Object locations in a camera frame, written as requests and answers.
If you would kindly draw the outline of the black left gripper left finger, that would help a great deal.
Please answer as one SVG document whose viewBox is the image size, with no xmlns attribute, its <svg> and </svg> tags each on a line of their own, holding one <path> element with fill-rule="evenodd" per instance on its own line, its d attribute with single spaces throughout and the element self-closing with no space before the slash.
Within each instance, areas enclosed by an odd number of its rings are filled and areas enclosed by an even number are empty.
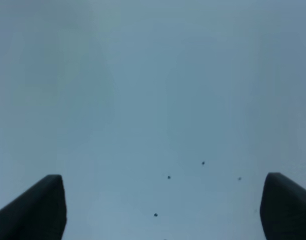
<svg viewBox="0 0 306 240">
<path fill-rule="evenodd" d="M 62 176 L 49 174 L 0 209 L 0 240 L 60 240 L 66 223 Z"/>
</svg>

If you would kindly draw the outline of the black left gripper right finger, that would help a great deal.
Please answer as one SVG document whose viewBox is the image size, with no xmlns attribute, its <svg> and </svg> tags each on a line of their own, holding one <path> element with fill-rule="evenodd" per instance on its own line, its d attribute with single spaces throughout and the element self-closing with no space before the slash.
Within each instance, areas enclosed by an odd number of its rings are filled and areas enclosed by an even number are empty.
<svg viewBox="0 0 306 240">
<path fill-rule="evenodd" d="M 281 173 L 268 173 L 260 218 L 267 240 L 306 240 L 306 189 Z"/>
</svg>

